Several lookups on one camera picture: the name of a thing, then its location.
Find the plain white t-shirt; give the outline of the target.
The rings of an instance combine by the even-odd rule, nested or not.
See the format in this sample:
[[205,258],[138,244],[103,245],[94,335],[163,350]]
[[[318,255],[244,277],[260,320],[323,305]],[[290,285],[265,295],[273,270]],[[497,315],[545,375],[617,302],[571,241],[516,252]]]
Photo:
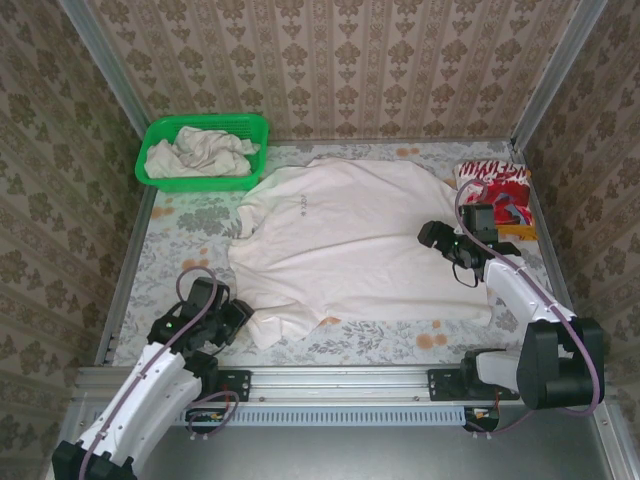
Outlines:
[[328,158],[274,171],[241,200],[229,248],[260,349],[344,321],[491,320],[488,293],[421,245],[429,221],[454,225],[452,187],[409,161]]

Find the folded white red-print t-shirt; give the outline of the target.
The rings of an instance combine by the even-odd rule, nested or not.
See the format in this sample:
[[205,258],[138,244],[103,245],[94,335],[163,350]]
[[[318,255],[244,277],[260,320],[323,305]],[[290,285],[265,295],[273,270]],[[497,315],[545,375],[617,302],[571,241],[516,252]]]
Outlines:
[[462,204],[491,204],[497,225],[532,226],[529,172],[524,165],[502,160],[466,161],[454,168],[458,189],[467,182]]

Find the black wiring connector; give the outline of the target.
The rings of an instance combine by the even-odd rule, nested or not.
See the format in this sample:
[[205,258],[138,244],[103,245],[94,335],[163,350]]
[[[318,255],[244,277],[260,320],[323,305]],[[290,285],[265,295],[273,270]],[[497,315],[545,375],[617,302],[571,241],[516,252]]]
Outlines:
[[209,435],[217,429],[230,413],[226,408],[195,408],[184,416],[186,428],[196,435]]
[[471,433],[493,432],[500,421],[497,407],[465,407],[464,416],[463,428]]

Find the floral patterned table cover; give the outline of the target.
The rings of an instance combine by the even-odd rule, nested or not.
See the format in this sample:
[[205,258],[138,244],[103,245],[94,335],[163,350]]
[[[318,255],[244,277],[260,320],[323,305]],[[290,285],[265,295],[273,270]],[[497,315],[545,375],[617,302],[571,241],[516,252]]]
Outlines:
[[[427,143],[274,144],[267,152],[266,172],[283,166],[304,166],[326,157],[410,161],[448,184],[463,161],[513,160],[507,140]],[[111,364],[131,366],[147,342],[153,322],[188,292],[197,278],[186,268],[214,270],[229,286],[235,284],[227,250],[240,231],[237,192],[157,192],[144,239],[127,311]],[[519,347],[526,325],[514,317],[495,293],[489,293],[492,318],[486,326],[472,322],[367,321],[327,318],[306,338],[282,340],[258,349],[247,331],[220,355],[225,366],[365,366],[457,363],[477,348]]]

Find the green plastic basket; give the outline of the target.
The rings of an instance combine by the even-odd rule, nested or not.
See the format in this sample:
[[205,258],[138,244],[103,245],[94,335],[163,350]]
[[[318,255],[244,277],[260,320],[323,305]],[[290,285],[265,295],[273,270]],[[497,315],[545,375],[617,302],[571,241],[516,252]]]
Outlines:
[[[235,177],[177,177],[152,179],[145,170],[148,150],[162,140],[172,143],[182,127],[201,130],[223,130],[242,140],[260,146],[254,155],[248,155],[250,173]],[[147,129],[135,164],[135,175],[142,184],[156,187],[166,193],[248,191],[260,180],[266,166],[269,124],[253,113],[199,114],[167,116],[154,121]]]

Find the grey metal panel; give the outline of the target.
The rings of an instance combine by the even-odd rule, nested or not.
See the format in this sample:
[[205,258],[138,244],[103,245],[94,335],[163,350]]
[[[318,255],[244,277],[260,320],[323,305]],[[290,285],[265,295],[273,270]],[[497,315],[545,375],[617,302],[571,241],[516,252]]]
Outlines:
[[640,480],[618,410],[534,414],[500,435],[460,426],[171,428],[139,480]]

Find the crumpled white t-shirt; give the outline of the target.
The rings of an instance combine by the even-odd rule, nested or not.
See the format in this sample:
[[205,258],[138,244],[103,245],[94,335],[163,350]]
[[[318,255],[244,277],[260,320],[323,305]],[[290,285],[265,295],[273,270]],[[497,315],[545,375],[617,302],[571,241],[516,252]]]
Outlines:
[[144,169],[151,179],[242,177],[251,172],[249,156],[261,146],[223,130],[182,127],[175,140],[161,140],[147,151]]

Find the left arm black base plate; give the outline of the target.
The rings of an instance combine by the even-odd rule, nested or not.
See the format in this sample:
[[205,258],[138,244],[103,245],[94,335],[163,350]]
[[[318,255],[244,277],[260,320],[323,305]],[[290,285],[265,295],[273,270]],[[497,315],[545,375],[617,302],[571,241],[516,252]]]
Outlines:
[[[249,399],[251,381],[252,373],[249,370],[216,369],[202,377],[201,393],[192,402],[201,401],[205,397],[222,391],[235,392],[240,402],[246,402]],[[213,402],[231,401],[230,393],[214,398]]]

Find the aluminium table side rail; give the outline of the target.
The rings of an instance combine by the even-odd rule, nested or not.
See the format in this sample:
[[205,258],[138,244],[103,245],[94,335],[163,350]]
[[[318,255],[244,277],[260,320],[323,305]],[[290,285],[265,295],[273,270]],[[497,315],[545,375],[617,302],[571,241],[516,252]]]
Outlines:
[[147,186],[145,188],[97,348],[94,360],[95,366],[110,365],[113,361],[156,195],[157,189],[155,187]]
[[522,152],[515,152],[513,154],[513,160],[524,165],[527,169],[528,184],[530,187],[529,205],[535,224],[538,250],[544,265],[544,272],[536,274],[536,276],[545,289],[559,304],[571,311],[574,311],[575,307],[573,306],[573,302],[566,286],[556,250],[551,239],[550,231],[541,208],[539,195],[534,185],[532,170]]

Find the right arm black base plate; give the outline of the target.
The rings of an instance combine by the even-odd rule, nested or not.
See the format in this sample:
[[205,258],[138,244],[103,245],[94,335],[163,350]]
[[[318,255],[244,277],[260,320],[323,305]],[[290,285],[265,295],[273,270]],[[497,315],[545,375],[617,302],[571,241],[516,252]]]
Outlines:
[[482,383],[468,377],[461,369],[430,369],[427,372],[429,396],[432,401],[489,401],[519,400],[513,391],[497,385]]

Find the aluminium mounting rail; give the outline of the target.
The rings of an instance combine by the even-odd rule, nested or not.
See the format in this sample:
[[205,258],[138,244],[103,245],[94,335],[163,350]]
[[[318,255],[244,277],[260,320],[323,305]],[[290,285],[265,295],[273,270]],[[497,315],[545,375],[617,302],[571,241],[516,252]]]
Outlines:
[[449,365],[401,366],[312,366],[231,367],[220,370],[249,370],[252,373],[249,399],[257,406],[357,406],[413,403],[449,405],[491,405],[495,401],[518,405],[519,400],[432,401],[427,372],[456,368]]

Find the aluminium frame post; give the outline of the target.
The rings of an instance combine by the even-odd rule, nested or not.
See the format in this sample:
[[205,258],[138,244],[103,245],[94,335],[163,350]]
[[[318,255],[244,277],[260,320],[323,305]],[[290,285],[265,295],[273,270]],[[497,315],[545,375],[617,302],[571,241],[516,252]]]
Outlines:
[[59,0],[59,2],[132,127],[139,138],[143,139],[149,126],[149,119],[127,78],[123,62],[117,58],[116,50],[106,36],[106,30],[99,25],[96,15],[91,11],[86,0]]
[[533,136],[608,0],[580,0],[513,133],[511,145],[521,152]]

